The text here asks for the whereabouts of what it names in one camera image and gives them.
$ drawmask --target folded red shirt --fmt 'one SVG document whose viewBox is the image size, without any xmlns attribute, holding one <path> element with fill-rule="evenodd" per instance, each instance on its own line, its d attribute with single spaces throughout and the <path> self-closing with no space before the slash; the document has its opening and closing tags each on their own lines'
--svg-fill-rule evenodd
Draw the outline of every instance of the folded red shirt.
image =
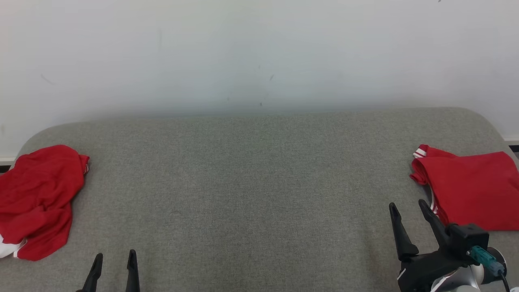
<svg viewBox="0 0 519 292">
<path fill-rule="evenodd" d="M 506 153 L 456 156 L 420 145 L 413 155 L 411 178 L 431 187 L 431 209 L 445 225 L 519 230 L 519 172 Z"/>
<path fill-rule="evenodd" d="M 15 256 L 40 260 L 65 245 L 70 201 L 84 184 L 88 156 L 56 145 L 20 156 L 0 176 L 0 235 L 4 244 L 26 241 Z"/>
</svg>

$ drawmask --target gray cushion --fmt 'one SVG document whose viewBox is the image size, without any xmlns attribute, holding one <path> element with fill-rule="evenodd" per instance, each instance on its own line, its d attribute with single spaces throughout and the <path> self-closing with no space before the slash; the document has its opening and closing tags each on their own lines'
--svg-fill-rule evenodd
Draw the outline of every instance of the gray cushion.
<svg viewBox="0 0 519 292">
<path fill-rule="evenodd" d="M 123 291 L 133 248 L 143 291 L 399 291 L 389 203 L 422 253 L 438 247 L 409 178 L 421 143 L 513 156 L 486 119 L 457 108 L 44 130 L 21 153 L 66 144 L 91 157 L 90 172 L 69 242 L 38 262 L 0 259 L 0 290 L 75 291 L 102 252 L 98 291 Z M 519 232 L 490 236 L 512 286 L 518 242 Z"/>
</svg>

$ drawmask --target black cable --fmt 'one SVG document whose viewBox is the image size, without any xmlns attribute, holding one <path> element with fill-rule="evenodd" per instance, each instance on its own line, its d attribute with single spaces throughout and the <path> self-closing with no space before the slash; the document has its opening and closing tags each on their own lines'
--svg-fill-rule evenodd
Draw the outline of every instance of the black cable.
<svg viewBox="0 0 519 292">
<path fill-rule="evenodd" d="M 499 271 L 497 273 L 499 274 L 499 276 L 503 280 L 504 288 L 507 290 L 507 292 L 510 292 L 510 287 L 508 286 L 507 278 L 505 278 L 505 276 L 503 275 L 503 272 Z"/>
</svg>

